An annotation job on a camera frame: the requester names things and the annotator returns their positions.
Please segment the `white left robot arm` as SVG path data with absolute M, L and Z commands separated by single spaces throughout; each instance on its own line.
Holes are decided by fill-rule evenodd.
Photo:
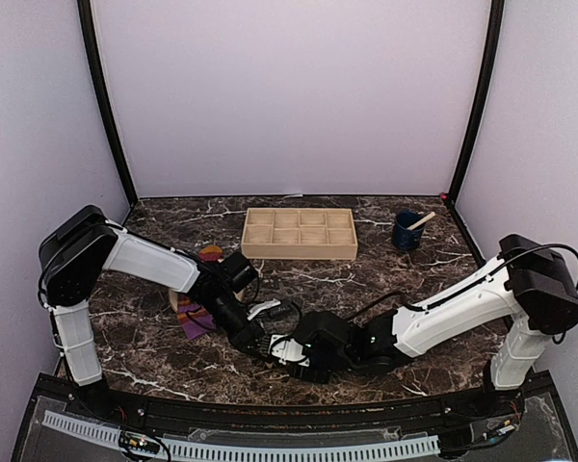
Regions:
M 157 244 L 86 206 L 47 237 L 39 248 L 40 304 L 53 319 L 59 347 L 74 382 L 83 387 L 78 401 L 97 420 L 117 411 L 116 397 L 97 382 L 103 372 L 94 345 L 89 299 L 104 271 L 117 271 L 162 285 L 202 306 L 230 344 L 255 358 L 268 355 L 270 337 L 236 297 L 257 277 L 239 252 L 219 263 Z

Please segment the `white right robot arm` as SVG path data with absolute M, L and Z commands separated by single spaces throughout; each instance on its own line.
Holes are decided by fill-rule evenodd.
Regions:
M 578 276 L 563 256 L 564 244 L 538 244 L 517 234 L 499 253 L 452 287 L 399 307 L 363 325 L 330 311 L 305 314 L 292 333 L 274 335 L 268 353 L 296 378 L 326 383 L 335 371 L 393 372 L 432 347 L 482 324 L 512 319 L 504 344 L 486 368 L 487 385 L 472 408 L 495 416 L 519 388 L 550 341 L 561 341 L 578 324 Z

